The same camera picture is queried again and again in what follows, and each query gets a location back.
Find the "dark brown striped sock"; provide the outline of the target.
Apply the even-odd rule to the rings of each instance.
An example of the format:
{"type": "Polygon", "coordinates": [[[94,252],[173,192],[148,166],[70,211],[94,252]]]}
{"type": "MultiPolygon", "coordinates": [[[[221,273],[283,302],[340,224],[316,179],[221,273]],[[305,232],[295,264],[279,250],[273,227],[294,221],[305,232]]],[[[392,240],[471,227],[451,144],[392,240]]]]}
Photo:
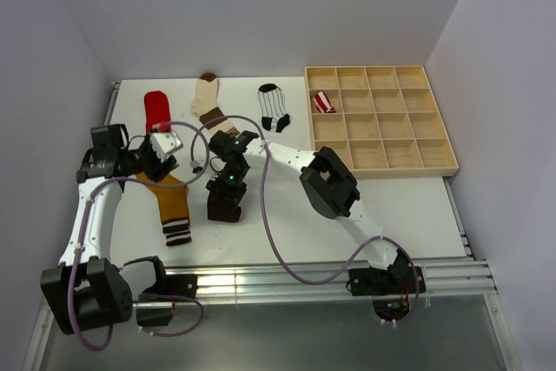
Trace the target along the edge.
{"type": "Polygon", "coordinates": [[[207,219],[209,222],[238,223],[241,214],[241,207],[227,210],[219,201],[217,195],[213,191],[209,192],[207,200],[207,219]]]}

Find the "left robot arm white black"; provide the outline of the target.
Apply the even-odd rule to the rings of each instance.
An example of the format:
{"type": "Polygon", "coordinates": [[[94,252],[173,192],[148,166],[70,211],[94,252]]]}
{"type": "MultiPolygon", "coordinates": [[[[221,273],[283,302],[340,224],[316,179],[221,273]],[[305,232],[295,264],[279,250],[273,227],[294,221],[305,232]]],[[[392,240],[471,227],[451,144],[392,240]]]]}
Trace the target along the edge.
{"type": "Polygon", "coordinates": [[[177,165],[182,141],[172,130],[155,129],[136,149],[122,124],[90,131],[92,145],[76,172],[79,204],[69,243],[58,264],[42,272],[40,287],[59,328],[67,335],[128,321],[133,301],[159,301],[169,290],[155,255],[126,262],[109,259],[117,207],[125,182],[137,174],[160,182],[177,165]]]}

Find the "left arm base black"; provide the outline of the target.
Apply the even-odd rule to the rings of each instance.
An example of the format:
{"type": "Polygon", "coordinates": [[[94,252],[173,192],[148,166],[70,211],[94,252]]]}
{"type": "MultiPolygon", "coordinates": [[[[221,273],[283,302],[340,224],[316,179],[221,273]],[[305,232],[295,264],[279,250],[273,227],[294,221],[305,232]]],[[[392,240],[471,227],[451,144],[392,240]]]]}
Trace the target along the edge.
{"type": "MultiPolygon", "coordinates": [[[[195,299],[197,290],[197,275],[167,275],[163,285],[155,285],[140,293],[136,297],[136,301],[140,303],[148,303],[159,301],[162,302],[157,295],[166,296],[186,296],[195,299]]],[[[136,322],[144,328],[162,328],[170,324],[174,317],[176,299],[170,300],[170,307],[166,308],[137,308],[136,322]]]]}

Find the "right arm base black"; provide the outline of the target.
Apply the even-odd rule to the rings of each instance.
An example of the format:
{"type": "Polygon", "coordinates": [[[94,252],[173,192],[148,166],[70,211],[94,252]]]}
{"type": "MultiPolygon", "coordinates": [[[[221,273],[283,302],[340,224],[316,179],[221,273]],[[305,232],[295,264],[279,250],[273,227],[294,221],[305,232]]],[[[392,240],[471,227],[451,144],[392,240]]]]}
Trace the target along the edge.
{"type": "Polygon", "coordinates": [[[393,327],[408,317],[414,302],[427,291],[422,268],[401,254],[386,270],[349,269],[346,289],[354,297],[370,296],[380,323],[393,327]]]}

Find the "red white striped sock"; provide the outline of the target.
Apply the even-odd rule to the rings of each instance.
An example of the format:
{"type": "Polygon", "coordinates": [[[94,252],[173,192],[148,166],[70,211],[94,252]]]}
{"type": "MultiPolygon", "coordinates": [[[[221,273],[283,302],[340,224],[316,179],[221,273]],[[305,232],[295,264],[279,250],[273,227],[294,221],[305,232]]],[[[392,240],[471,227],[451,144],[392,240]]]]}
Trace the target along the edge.
{"type": "Polygon", "coordinates": [[[336,108],[330,101],[328,94],[323,90],[319,90],[314,94],[312,103],[320,114],[333,114],[336,112],[336,108]]]}

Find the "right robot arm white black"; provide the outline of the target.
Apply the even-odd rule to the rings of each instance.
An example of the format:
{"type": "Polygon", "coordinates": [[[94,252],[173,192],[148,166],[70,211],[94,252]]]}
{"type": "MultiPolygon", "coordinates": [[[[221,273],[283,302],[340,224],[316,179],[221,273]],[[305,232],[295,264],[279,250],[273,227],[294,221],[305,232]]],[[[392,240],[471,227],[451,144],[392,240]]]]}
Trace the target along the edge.
{"type": "Polygon", "coordinates": [[[210,151],[223,161],[223,168],[207,183],[208,218],[214,222],[236,222],[241,215],[240,203],[247,192],[244,178],[253,166],[263,169],[260,204],[263,226],[271,235],[264,202],[264,183],[270,167],[296,177],[311,207],[319,215],[337,221],[360,246],[348,258],[363,253],[376,271],[380,289],[393,293],[406,281],[406,270],[416,267],[407,251],[382,233],[366,211],[357,189],[357,180],[329,147],[318,151],[295,149],[262,140],[256,133],[244,131],[231,136],[216,132],[208,143],[210,151]]]}

